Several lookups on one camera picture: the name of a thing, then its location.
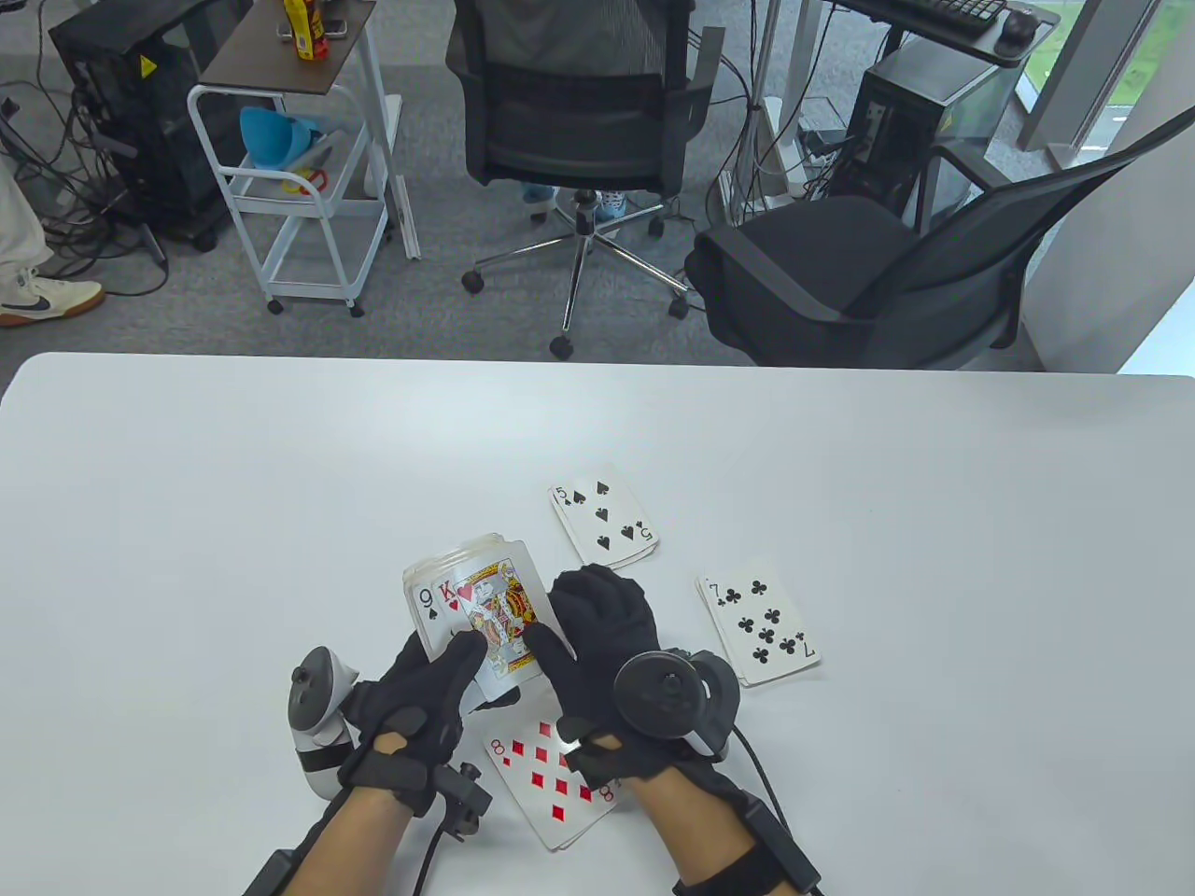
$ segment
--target deck of cards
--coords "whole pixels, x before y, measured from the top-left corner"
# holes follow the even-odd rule
[[[497,700],[540,674],[522,639],[532,622],[544,622],[568,645],[522,541],[497,534],[473,539],[407,569],[403,590],[430,659],[443,653],[456,632],[476,628],[489,642],[473,679],[477,687],[466,692],[461,704],[464,711]]]
[[[621,785],[599,790],[569,771],[575,743],[560,739],[560,705],[551,688],[523,693],[510,707],[470,717],[470,726],[494,761],[519,808],[549,849],[565,849],[618,805]]]
[[[549,496],[582,563],[617,570],[660,545],[651,521],[612,466],[552,486]]]
[[[725,573],[699,576],[701,595],[727,659],[743,687],[807,669],[821,659],[801,613],[777,575],[758,559]]]

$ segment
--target black glove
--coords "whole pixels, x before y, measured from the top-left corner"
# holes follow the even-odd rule
[[[390,671],[357,685],[344,702],[344,718],[361,730],[361,745],[341,766],[341,784],[393,791],[416,817],[427,815],[436,796],[431,769],[447,763],[460,743],[460,700],[485,652],[485,636],[461,632],[429,663],[411,634]],[[376,751],[374,739],[392,731],[406,738],[406,747],[393,755]]]
[[[626,661],[660,650],[656,620],[643,589],[592,564],[557,578],[550,597],[577,658],[574,661],[560,639],[540,622],[527,626],[523,640],[560,700],[560,736],[582,742],[581,749],[568,756],[570,767],[592,787],[614,778],[656,777],[685,750],[678,742],[639,734],[614,705],[614,677]],[[621,748],[607,750],[593,743],[605,735],[617,737]]]

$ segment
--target forearm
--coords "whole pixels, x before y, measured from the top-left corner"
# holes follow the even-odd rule
[[[755,846],[734,809],[675,768],[650,781],[631,779],[627,785],[660,831],[686,885],[709,880]],[[783,883],[771,896],[797,896],[797,891]]]
[[[411,810],[390,791],[357,787],[319,835],[284,896],[381,896]]]

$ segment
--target keyboard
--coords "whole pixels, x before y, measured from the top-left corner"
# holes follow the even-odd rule
[[[978,37],[995,24],[1006,0],[889,0],[893,6]]]

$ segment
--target sneaker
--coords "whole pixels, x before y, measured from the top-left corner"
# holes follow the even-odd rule
[[[523,184],[523,205],[527,207],[527,214],[545,215],[556,208],[556,191],[554,186]]]
[[[620,217],[626,217],[626,194],[602,190],[601,202],[598,204],[598,210],[594,211],[594,221],[598,225],[603,225],[617,221]],[[612,227],[601,233],[606,239],[614,239],[618,237],[618,228]]]
[[[38,277],[29,268],[17,275],[12,287],[0,293],[0,326],[24,326],[41,320],[73,318],[104,301],[99,283]]]

